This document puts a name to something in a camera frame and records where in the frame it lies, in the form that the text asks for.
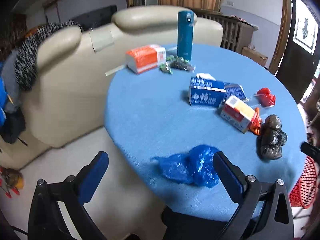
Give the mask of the red mesh trash basket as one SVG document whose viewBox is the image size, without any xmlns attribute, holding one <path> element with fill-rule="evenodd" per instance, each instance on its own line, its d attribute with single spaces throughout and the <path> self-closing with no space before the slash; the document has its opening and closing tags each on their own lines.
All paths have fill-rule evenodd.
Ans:
<svg viewBox="0 0 320 240">
<path fill-rule="evenodd" d="M 307 157 L 304 170 L 295 187 L 289 194 L 292 207 L 302 207 L 308 209 L 314 202 L 317 189 L 317 171 L 312 158 Z"/>
</svg>

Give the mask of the black plastic bag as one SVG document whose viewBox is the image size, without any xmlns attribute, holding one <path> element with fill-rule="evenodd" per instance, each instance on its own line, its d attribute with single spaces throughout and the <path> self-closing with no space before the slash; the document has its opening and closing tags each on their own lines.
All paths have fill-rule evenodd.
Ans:
<svg viewBox="0 0 320 240">
<path fill-rule="evenodd" d="M 287 142 L 287 134 L 282 131 L 280 118 L 269 115 L 260 129 L 257 138 L 258 156 L 263 161 L 277 160 L 283 156 L 282 147 Z"/>
</svg>

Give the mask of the blue plastic bag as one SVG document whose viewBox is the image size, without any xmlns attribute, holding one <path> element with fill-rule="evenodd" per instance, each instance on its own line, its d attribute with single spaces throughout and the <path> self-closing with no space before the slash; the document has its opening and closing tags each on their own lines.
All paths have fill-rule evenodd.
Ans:
<svg viewBox="0 0 320 240">
<path fill-rule="evenodd" d="M 161 175 L 179 184 L 212 188 L 219 183 L 213 167 L 213 156 L 219 149 L 209 145 L 193 147 L 188 153 L 168 157 L 153 157 Z"/>
</svg>

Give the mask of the orange wrapper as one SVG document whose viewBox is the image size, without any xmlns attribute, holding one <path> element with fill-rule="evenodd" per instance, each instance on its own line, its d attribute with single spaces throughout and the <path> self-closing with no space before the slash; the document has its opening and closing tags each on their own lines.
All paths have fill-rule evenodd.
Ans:
<svg viewBox="0 0 320 240">
<path fill-rule="evenodd" d="M 255 110 L 255 114 L 253 116 L 252 123 L 250 125 L 249 130 L 253 134 L 259 136 L 261 131 L 261 124 L 263 123 L 263 121 L 260 117 L 260 108 L 256 107 L 254 110 Z"/>
</svg>

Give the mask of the cream leather sofa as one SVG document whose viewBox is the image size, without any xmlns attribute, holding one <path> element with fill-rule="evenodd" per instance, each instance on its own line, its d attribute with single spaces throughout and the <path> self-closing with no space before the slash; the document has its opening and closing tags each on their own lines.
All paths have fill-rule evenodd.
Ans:
<svg viewBox="0 0 320 240">
<path fill-rule="evenodd" d="M 22 94 L 26 130 L 21 141 L 1 143 L 1 165 L 20 170 L 24 188 L 11 198 L 1 194 L 1 214 L 28 229 L 37 180 L 63 181 L 99 151 L 109 167 L 86 209 L 108 239 L 130 233 L 161 239 L 164 204 L 127 164 L 103 127 L 105 100 L 114 70 L 125 53 L 148 44 L 177 41 L 181 7 L 154 5 L 118 11 L 111 23 L 86 32 L 77 27 L 46 39 L 37 54 L 38 77 Z"/>
</svg>

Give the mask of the red yellow small box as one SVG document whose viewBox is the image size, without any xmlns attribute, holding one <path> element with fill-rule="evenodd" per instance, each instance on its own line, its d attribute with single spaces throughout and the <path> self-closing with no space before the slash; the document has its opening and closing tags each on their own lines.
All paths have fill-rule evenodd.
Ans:
<svg viewBox="0 0 320 240">
<path fill-rule="evenodd" d="M 231 95 L 226 100 L 220 116 L 240 132 L 246 133 L 256 119 L 257 112 L 238 97 Z"/>
</svg>

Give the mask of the red plastic wrapper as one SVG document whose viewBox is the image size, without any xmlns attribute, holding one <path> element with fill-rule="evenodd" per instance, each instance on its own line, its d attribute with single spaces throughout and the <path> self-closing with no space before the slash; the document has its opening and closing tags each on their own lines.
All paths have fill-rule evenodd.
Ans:
<svg viewBox="0 0 320 240">
<path fill-rule="evenodd" d="M 262 88 L 258 90 L 256 97 L 262 107 L 271 107 L 276 104 L 276 96 L 271 93 L 269 88 Z"/>
</svg>

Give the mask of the flattened blue carton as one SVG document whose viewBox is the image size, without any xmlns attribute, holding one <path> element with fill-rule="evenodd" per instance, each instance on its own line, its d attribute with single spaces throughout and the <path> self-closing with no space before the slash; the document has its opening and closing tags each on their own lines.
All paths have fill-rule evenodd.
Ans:
<svg viewBox="0 0 320 240">
<path fill-rule="evenodd" d="M 225 96 L 226 101 L 230 96 L 234 95 L 242 101 L 247 101 L 247 96 L 244 93 L 243 87 L 237 83 L 225 82 Z"/>
</svg>

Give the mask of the blue tablecloth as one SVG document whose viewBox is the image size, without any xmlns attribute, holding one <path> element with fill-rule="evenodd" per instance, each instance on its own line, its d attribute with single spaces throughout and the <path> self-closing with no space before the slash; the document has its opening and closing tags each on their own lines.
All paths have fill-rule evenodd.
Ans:
<svg viewBox="0 0 320 240">
<path fill-rule="evenodd" d="M 118 71 L 108 89 L 104 124 L 130 166 L 173 211 L 227 221 L 237 205 L 222 184 L 209 189 L 175 183 L 161 176 L 152 158 L 206 144 L 221 150 L 245 174 L 269 183 L 281 179 L 291 190 L 303 172 L 306 156 L 300 145 L 306 140 L 305 126 L 289 91 L 251 59 L 220 47 L 195 44 L 191 62 L 198 73 L 241 85 L 247 96 L 264 87 L 271 90 L 276 104 L 262 116 L 280 117 L 288 138 L 280 159 L 262 161 L 253 133 L 241 133 L 214 108 L 189 105 L 193 74 L 180 70 L 165 74 L 153 69 L 139 75 L 127 68 Z"/>
</svg>

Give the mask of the blue milk carton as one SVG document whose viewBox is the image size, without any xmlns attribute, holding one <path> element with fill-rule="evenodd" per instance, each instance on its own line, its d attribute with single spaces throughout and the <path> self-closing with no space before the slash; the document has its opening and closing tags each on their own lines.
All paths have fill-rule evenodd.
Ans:
<svg viewBox="0 0 320 240">
<path fill-rule="evenodd" d="M 221 81 L 192 77 L 188 99 L 191 106 L 218 108 L 225 97 L 225 85 Z"/>
</svg>

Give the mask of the dark door with glass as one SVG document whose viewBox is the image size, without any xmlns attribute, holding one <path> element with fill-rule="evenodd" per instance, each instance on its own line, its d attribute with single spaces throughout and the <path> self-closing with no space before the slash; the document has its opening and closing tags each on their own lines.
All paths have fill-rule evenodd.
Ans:
<svg viewBox="0 0 320 240">
<path fill-rule="evenodd" d="M 292 19 L 284 56 L 276 74 L 299 103 L 319 63 L 319 25 L 301 0 L 292 0 Z"/>
</svg>

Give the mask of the black white patterned garment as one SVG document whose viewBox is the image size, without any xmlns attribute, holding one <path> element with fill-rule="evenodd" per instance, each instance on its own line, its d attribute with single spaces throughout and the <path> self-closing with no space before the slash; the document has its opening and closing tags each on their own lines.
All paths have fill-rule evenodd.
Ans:
<svg viewBox="0 0 320 240">
<path fill-rule="evenodd" d="M 17 84 L 22 91 L 30 91 L 37 78 L 37 51 L 40 44 L 55 32 L 70 26 L 77 26 L 83 32 L 80 24 L 69 20 L 62 23 L 42 24 L 30 29 L 18 45 L 14 68 Z"/>
</svg>

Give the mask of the white plastic strip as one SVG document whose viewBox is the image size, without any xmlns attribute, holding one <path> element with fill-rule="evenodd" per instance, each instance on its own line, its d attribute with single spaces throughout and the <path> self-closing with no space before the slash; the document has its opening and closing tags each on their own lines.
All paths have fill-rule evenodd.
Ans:
<svg viewBox="0 0 320 240">
<path fill-rule="evenodd" d="M 116 72 L 118 72 L 118 71 L 120 71 L 120 70 L 122 70 L 122 69 L 124 69 L 124 68 L 126 68 L 126 65 L 125 65 L 125 64 L 123 64 L 123 65 L 121 65 L 121 66 L 119 66 L 119 67 L 116 67 L 116 68 L 114 68 L 114 69 L 112 69 L 112 70 L 107 71 L 107 72 L 105 73 L 105 75 L 106 75 L 106 76 L 113 75 L 113 74 L 115 74 Z"/>
</svg>

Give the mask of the green candy bag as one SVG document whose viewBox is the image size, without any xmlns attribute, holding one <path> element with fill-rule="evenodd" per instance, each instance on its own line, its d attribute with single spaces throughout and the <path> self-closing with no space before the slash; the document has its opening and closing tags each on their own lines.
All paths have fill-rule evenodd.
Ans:
<svg viewBox="0 0 320 240">
<path fill-rule="evenodd" d="M 160 65 L 160 71 L 172 75 L 173 69 L 183 70 L 185 72 L 195 72 L 196 67 L 182 57 L 170 55 L 167 56 L 166 62 Z"/>
</svg>

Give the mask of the wooden slatted crib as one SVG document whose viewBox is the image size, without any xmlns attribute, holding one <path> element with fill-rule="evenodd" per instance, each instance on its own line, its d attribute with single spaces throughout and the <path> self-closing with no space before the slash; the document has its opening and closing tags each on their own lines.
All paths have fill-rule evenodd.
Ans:
<svg viewBox="0 0 320 240">
<path fill-rule="evenodd" d="M 217 11 L 196 9 L 195 14 L 201 18 L 216 21 L 223 27 L 221 48 L 225 48 L 241 54 L 242 49 L 247 47 L 253 33 L 257 30 L 253 25 L 236 16 L 227 16 Z"/>
</svg>

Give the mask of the orange white carton box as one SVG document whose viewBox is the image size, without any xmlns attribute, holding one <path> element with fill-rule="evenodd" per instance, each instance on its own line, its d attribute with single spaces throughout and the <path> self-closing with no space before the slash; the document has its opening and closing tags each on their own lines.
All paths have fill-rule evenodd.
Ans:
<svg viewBox="0 0 320 240">
<path fill-rule="evenodd" d="M 138 47 L 125 53 L 126 65 L 136 74 L 141 74 L 166 63 L 166 49 L 157 44 Z"/>
</svg>

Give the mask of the teal thermos bottle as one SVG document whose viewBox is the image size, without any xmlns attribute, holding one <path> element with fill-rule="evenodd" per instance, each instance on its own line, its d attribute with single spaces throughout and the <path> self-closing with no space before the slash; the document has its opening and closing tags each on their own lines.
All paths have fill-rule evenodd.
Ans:
<svg viewBox="0 0 320 240">
<path fill-rule="evenodd" d="M 191 60 L 194 32 L 194 13 L 180 11 L 177 23 L 177 55 L 185 60 Z"/>
</svg>

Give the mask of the black television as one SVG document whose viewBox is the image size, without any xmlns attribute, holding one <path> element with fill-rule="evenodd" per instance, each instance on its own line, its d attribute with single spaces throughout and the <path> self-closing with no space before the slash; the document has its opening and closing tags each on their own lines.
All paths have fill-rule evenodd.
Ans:
<svg viewBox="0 0 320 240">
<path fill-rule="evenodd" d="M 111 5 L 81 14 L 71 20 L 80 25 L 83 31 L 88 31 L 111 23 L 112 15 L 116 12 L 117 6 Z"/>
</svg>

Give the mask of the cardboard box by wall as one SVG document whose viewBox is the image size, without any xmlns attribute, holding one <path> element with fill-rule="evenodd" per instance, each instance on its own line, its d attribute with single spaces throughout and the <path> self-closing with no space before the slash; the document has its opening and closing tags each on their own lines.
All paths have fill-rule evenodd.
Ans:
<svg viewBox="0 0 320 240">
<path fill-rule="evenodd" d="M 250 49 L 248 47 L 243 47 L 241 54 L 253 60 L 254 62 L 258 63 L 261 66 L 266 66 L 266 62 L 268 57 L 264 54 L 256 51 L 255 49 Z"/>
</svg>

